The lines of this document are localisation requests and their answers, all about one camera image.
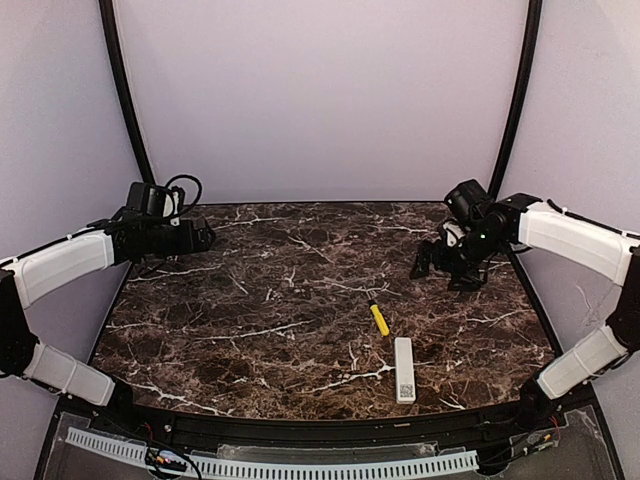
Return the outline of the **yellow handled screwdriver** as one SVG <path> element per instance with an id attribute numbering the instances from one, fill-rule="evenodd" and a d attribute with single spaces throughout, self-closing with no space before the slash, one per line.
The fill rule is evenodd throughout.
<path id="1" fill-rule="evenodd" d="M 373 297 L 370 297 L 368 299 L 368 306 L 380 334 L 383 337 L 387 337 L 390 334 L 390 329 L 379 308 L 377 301 Z"/>

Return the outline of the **white remote control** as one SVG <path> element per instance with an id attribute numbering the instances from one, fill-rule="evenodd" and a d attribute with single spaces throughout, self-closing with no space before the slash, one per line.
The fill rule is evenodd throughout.
<path id="1" fill-rule="evenodd" d="M 396 402 L 412 404 L 416 401 L 416 384 L 412 341 L 408 337 L 394 339 Z"/>

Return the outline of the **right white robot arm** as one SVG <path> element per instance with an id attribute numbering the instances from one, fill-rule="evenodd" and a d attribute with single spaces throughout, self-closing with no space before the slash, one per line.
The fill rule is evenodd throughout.
<path id="1" fill-rule="evenodd" d="M 570 350 L 544 366 L 519 391 L 515 424 L 531 431 L 551 416 L 574 387 L 622 365 L 639 350 L 639 237 L 589 220 L 551 200 L 517 193 L 493 199 L 476 181 L 459 184 L 444 200 L 452 216 L 435 241 L 420 243 L 409 274 L 449 274 L 452 291 L 477 291 L 483 264 L 513 245 L 551 252 L 620 287 L 613 312 Z"/>

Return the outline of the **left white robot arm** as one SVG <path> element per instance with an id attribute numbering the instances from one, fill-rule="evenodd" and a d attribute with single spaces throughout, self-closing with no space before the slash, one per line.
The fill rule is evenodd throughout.
<path id="1" fill-rule="evenodd" d="M 29 254 L 1 262 L 1 376 L 18 377 L 93 405 L 135 430 L 143 423 L 132 387 L 40 340 L 25 311 L 53 291 L 90 273 L 147 256 L 208 251 L 215 232 L 203 218 L 136 221 L 87 228 Z"/>

